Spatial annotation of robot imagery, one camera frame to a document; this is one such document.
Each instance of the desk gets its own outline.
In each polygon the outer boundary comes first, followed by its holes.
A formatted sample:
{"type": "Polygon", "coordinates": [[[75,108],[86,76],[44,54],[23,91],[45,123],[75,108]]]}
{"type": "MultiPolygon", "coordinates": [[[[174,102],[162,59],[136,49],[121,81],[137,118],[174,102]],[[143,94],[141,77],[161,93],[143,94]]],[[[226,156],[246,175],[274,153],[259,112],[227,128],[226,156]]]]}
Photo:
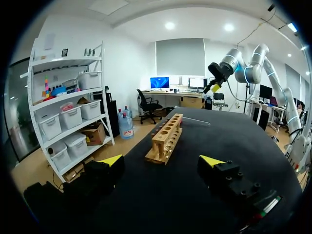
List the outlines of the desk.
{"type": "Polygon", "coordinates": [[[113,192],[81,225],[106,233],[234,233],[237,217],[198,175],[199,155],[232,160],[251,181],[283,197],[261,226],[271,231],[288,220],[302,190],[283,153],[254,121],[240,113],[189,108],[176,108],[167,117],[175,113],[211,125],[184,118],[166,166],[144,160],[152,147],[148,134],[125,156],[125,172],[113,192]]]}
{"type": "MultiPolygon", "coordinates": [[[[283,116],[284,116],[284,111],[286,111],[286,109],[281,108],[281,107],[277,107],[277,106],[269,106],[268,104],[262,104],[262,103],[260,103],[260,102],[258,102],[258,101],[255,101],[255,100],[251,100],[251,102],[252,102],[253,104],[256,104],[256,105],[259,106],[259,113],[258,113],[258,118],[257,118],[257,124],[259,124],[260,117],[261,117],[261,111],[262,111],[262,108],[263,108],[263,107],[268,107],[268,108],[272,108],[272,109],[274,109],[274,110],[279,110],[279,111],[281,111],[281,115],[280,115],[279,120],[282,121],[283,116]]],[[[272,122],[274,122],[274,121],[273,121],[273,118],[274,118],[274,113],[271,113],[270,127],[273,128],[274,130],[277,130],[277,133],[278,133],[278,132],[279,132],[280,126],[278,126],[278,129],[277,129],[277,128],[275,128],[275,127],[272,125],[272,122]]]]}
{"type": "Polygon", "coordinates": [[[195,92],[178,92],[175,93],[173,91],[149,91],[144,92],[142,91],[144,95],[166,95],[166,96],[176,96],[176,97],[194,97],[194,98],[201,98],[202,93],[195,93],[195,92]]]}
{"type": "Polygon", "coordinates": [[[166,91],[154,91],[154,90],[149,91],[149,92],[143,92],[143,94],[145,96],[153,96],[152,98],[158,100],[159,104],[162,105],[163,107],[179,106],[181,97],[202,98],[203,96],[202,93],[195,93],[195,92],[175,93],[173,91],[166,92],[166,91]]]}

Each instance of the cardboard box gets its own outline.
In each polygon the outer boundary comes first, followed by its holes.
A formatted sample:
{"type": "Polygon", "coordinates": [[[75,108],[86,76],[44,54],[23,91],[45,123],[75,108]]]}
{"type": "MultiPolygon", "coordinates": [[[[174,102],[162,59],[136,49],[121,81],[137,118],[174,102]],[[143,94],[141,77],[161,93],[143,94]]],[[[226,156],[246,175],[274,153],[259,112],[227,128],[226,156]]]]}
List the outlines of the cardboard box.
{"type": "Polygon", "coordinates": [[[87,145],[102,145],[105,140],[104,126],[101,122],[93,123],[81,130],[87,136],[87,145]]]}
{"type": "Polygon", "coordinates": [[[194,109],[203,109],[205,106],[205,100],[203,98],[196,97],[181,97],[180,106],[194,109]]]}
{"type": "Polygon", "coordinates": [[[73,180],[76,176],[77,173],[73,169],[71,169],[64,174],[64,179],[66,180],[66,182],[71,182],[71,180],[73,180]]]}
{"type": "MultiPolygon", "coordinates": [[[[90,161],[93,161],[94,158],[92,156],[87,157],[83,162],[87,164],[90,161]]],[[[64,178],[67,182],[72,182],[76,177],[79,177],[80,173],[83,172],[83,164],[79,163],[74,168],[70,169],[68,172],[64,174],[64,178]]]]}

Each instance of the white storage bin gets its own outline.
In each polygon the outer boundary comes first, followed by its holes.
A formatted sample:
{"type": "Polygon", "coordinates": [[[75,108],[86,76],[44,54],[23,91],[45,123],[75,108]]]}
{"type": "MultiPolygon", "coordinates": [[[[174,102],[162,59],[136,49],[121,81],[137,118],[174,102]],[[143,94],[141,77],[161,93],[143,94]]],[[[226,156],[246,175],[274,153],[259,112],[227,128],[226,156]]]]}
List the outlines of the white storage bin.
{"type": "Polygon", "coordinates": [[[88,104],[81,105],[81,116],[83,119],[93,119],[101,115],[101,100],[92,101],[88,104]]]}
{"type": "Polygon", "coordinates": [[[63,142],[59,141],[53,144],[50,148],[53,149],[52,155],[55,154],[51,159],[55,163],[58,171],[63,170],[72,162],[67,153],[67,147],[63,142]]]}
{"type": "Polygon", "coordinates": [[[82,124],[81,106],[61,112],[60,120],[62,125],[67,129],[71,129],[73,127],[76,127],[77,125],[82,124]]]}
{"type": "Polygon", "coordinates": [[[62,132],[59,123],[59,114],[42,117],[39,120],[39,125],[47,140],[51,140],[62,132]]]}
{"type": "Polygon", "coordinates": [[[81,90],[102,87],[102,72],[85,72],[78,76],[81,90]]]}
{"type": "Polygon", "coordinates": [[[79,158],[88,151],[86,136],[81,133],[74,133],[64,140],[68,147],[71,159],[79,158]]]}

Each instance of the black office chair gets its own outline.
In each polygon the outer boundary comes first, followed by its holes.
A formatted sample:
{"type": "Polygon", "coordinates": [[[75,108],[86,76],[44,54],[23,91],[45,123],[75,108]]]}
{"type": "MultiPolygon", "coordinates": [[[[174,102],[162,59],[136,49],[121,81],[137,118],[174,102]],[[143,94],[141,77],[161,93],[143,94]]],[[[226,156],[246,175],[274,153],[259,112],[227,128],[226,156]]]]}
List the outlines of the black office chair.
{"type": "Polygon", "coordinates": [[[280,126],[284,125],[284,123],[279,120],[279,113],[276,110],[274,110],[274,116],[275,116],[274,123],[277,125],[277,129],[275,131],[275,134],[273,136],[271,136],[271,139],[275,143],[277,143],[277,142],[279,142],[278,138],[276,137],[277,131],[279,130],[280,126]]]}
{"type": "Polygon", "coordinates": [[[139,98],[141,99],[140,107],[144,111],[143,115],[140,115],[141,117],[141,124],[143,124],[143,120],[147,118],[151,118],[154,122],[153,124],[156,124],[154,117],[158,117],[159,119],[162,119],[161,116],[157,116],[153,114],[153,111],[156,109],[162,109],[162,106],[158,104],[158,100],[154,100],[151,97],[145,98],[143,95],[142,91],[139,89],[136,89],[139,94],[139,98]]]}
{"type": "Polygon", "coordinates": [[[222,107],[229,107],[228,104],[224,103],[224,94],[223,93],[214,93],[213,105],[219,107],[220,111],[222,111],[222,107]]]}

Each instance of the ceiling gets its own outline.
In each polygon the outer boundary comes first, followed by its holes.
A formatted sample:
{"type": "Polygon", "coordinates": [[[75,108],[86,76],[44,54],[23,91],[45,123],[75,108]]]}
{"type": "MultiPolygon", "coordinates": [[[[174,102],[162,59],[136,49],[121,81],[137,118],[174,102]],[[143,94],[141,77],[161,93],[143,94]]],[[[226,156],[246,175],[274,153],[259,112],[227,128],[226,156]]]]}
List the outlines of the ceiling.
{"type": "MultiPolygon", "coordinates": [[[[235,44],[248,35],[259,22],[268,20],[273,15],[276,9],[269,12],[267,9],[270,5],[268,0],[55,0],[25,35],[28,41],[33,41],[48,14],[65,14],[104,21],[145,42],[202,37],[235,44]],[[170,33],[164,31],[163,19],[176,20],[180,29],[170,33]],[[226,21],[235,24],[235,32],[230,36],[222,30],[226,21]]],[[[298,37],[288,27],[277,30],[286,23],[289,20],[285,14],[277,10],[269,23],[261,26],[246,42],[257,44],[263,40],[261,42],[268,44],[271,54],[281,53],[283,57],[287,48],[290,51],[287,53],[292,53],[293,59],[297,55],[302,57],[298,37]]],[[[305,74],[307,70],[299,62],[297,65],[287,64],[300,73],[305,74]]]]}
{"type": "MultiPolygon", "coordinates": [[[[236,45],[248,36],[260,22],[259,19],[233,11],[215,8],[177,8],[159,11],[124,23],[117,28],[126,31],[142,42],[152,42],[179,38],[207,38],[212,41],[236,45]],[[168,31],[165,23],[173,22],[175,29],[168,31]],[[234,26],[226,32],[224,25],[234,26]]],[[[303,52],[269,24],[263,24],[240,45],[265,43],[270,49],[270,57],[288,64],[306,79],[308,71],[303,52]]]]}

